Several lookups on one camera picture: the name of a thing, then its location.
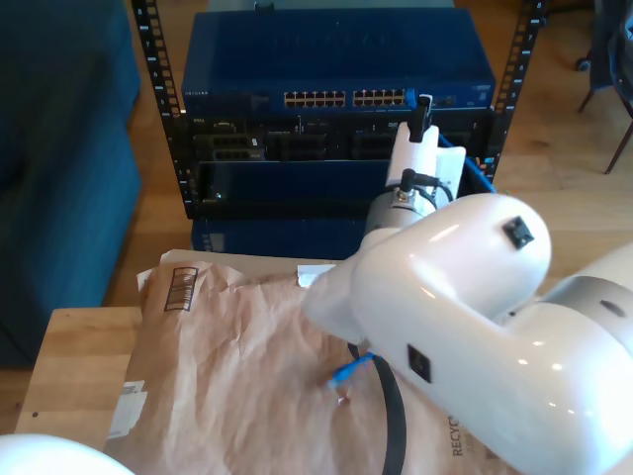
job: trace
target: chair leg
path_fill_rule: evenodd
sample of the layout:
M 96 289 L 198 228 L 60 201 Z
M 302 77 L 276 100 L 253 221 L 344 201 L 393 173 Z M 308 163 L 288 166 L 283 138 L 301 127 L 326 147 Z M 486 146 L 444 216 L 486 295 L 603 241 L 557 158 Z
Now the chair leg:
M 604 172 L 605 175 L 608 175 L 609 173 L 611 173 L 611 170 L 613 169 L 613 167 L 615 166 L 615 163 L 617 162 L 618 158 L 622 154 L 622 151 L 624 150 L 626 145 L 629 143 L 629 140 L 631 139 L 632 135 L 633 135 L 633 122 L 631 123 L 629 128 L 626 130 L 626 134 L 624 134 L 624 137 L 622 138 L 620 145 L 617 147 L 617 150 L 615 151 L 615 155 L 613 156 L 613 158 L 611 158 L 611 162 L 609 163 L 609 166 L 606 168 L 606 171 Z
M 581 108 L 578 110 L 579 114 L 583 112 L 583 110 L 585 109 L 585 107 L 587 106 L 587 104 L 589 103 L 592 97 L 593 97 L 593 91 L 590 91 L 587 94 L 587 96 L 585 96 L 585 100 L 583 101 L 583 104 L 581 104 Z

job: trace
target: white label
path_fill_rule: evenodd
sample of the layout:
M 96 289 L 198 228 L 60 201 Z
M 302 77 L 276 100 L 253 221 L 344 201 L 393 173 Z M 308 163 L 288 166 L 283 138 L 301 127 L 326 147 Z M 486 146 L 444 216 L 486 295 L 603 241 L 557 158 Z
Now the white label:
M 124 383 L 115 414 L 112 417 L 108 439 L 128 435 L 130 429 L 138 422 L 142 407 L 147 399 L 147 393 L 141 391 L 144 383 L 144 381 Z

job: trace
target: wooden table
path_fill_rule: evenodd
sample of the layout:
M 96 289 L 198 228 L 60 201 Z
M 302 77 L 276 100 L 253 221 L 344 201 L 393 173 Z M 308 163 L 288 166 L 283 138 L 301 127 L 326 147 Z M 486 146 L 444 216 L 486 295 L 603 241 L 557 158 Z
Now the wooden table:
M 135 307 L 53 312 L 16 433 L 103 449 L 140 320 Z

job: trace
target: small black square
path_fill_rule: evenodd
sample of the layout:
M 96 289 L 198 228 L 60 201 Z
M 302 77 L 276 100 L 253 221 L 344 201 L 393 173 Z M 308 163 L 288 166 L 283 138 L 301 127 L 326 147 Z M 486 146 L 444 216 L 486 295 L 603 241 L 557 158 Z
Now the small black square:
M 505 223 L 503 230 L 517 249 L 524 248 L 534 241 L 534 236 L 520 216 Z
M 431 382 L 431 362 L 410 344 L 408 348 L 408 366 L 427 383 Z

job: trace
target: white sticker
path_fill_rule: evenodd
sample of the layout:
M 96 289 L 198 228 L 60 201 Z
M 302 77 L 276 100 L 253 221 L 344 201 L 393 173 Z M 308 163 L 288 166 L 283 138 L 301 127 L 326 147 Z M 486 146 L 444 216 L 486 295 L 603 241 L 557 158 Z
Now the white sticker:
M 141 391 L 144 383 L 144 381 L 124 383 L 115 414 L 112 417 L 108 439 L 128 435 L 130 429 L 138 422 L 140 412 L 147 399 L 147 393 Z
M 299 277 L 299 285 L 301 287 L 310 287 L 313 285 L 317 277 L 334 267 L 334 264 L 322 265 L 298 265 L 297 275 Z

